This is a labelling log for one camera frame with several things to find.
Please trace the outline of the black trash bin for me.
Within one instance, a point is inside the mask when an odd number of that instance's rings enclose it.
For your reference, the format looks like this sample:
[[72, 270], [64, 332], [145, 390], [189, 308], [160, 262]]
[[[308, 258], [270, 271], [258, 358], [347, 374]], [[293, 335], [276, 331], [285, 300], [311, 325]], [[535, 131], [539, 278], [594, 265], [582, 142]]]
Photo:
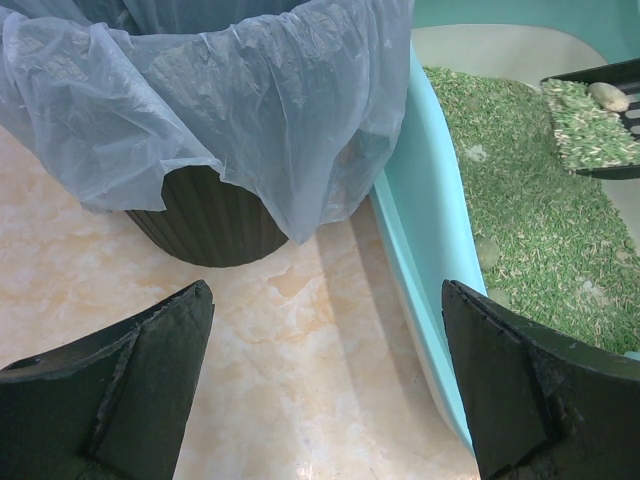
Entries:
[[161, 250], [189, 264], [246, 265], [288, 241], [255, 194], [222, 182], [208, 166], [166, 175], [162, 199], [163, 211], [129, 210], [127, 216]]

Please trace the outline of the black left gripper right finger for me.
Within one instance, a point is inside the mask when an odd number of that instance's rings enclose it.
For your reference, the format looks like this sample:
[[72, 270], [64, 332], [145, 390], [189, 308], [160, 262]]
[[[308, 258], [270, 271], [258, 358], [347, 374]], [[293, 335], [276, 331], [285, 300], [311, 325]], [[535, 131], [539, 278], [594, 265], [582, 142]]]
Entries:
[[636, 479], [639, 362], [442, 284], [445, 332], [483, 479]]

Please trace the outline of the teal plastic litter box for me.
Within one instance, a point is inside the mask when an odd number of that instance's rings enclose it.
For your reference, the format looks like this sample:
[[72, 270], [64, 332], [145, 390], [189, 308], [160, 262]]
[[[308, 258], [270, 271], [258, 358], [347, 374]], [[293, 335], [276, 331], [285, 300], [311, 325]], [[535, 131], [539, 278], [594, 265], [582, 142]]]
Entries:
[[442, 320], [441, 286], [484, 287], [456, 154], [427, 65], [536, 86], [639, 55], [635, 1], [418, 1], [406, 114], [371, 202], [435, 405], [471, 437]]

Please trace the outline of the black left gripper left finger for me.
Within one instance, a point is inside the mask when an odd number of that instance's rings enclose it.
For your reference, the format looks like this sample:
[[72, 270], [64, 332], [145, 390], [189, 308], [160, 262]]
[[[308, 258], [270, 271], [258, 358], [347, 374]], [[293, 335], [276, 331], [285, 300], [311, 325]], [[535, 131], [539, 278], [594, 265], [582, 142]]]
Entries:
[[214, 309], [198, 280], [3, 368], [2, 478], [172, 478]]

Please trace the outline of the black litter scoop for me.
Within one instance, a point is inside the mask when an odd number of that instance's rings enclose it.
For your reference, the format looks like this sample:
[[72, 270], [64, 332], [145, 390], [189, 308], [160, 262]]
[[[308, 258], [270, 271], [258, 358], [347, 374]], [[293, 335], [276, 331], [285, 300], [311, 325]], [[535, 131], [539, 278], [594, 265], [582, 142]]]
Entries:
[[571, 174], [639, 177], [639, 60], [550, 76], [540, 82], [559, 161]]

